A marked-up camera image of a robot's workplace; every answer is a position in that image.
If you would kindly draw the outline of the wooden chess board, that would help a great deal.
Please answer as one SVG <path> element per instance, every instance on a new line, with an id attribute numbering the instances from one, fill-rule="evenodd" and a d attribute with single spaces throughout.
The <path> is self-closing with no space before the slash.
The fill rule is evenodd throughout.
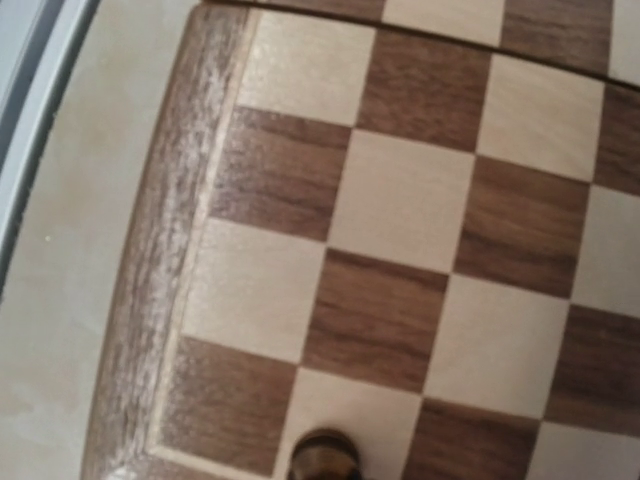
<path id="1" fill-rule="evenodd" d="M 639 475 L 639 5 L 203 1 L 81 475 Z"/>

